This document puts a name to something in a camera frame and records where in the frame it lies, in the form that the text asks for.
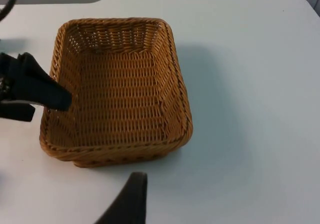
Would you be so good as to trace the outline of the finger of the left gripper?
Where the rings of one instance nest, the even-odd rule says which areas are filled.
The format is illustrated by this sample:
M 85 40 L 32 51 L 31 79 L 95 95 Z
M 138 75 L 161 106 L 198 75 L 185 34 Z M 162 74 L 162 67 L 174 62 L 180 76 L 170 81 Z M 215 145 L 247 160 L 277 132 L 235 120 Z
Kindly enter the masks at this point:
M 13 103 L 0 104 L 0 117 L 3 119 L 31 122 L 35 113 L 35 108 L 30 104 Z

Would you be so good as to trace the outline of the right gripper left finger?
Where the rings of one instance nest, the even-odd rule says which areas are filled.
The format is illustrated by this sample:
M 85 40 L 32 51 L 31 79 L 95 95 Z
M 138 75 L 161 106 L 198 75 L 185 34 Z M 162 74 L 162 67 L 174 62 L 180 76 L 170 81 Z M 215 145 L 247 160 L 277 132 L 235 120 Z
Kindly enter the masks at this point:
M 51 78 L 30 53 L 18 55 L 16 68 L 12 86 L 16 100 L 58 111 L 69 109 L 72 94 Z

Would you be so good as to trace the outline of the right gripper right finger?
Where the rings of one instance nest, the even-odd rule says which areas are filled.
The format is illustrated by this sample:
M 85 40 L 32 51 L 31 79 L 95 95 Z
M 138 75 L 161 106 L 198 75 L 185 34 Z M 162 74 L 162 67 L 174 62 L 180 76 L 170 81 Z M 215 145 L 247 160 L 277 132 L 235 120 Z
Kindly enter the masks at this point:
M 97 224 L 145 224 L 148 176 L 133 172 L 113 203 L 96 221 Z

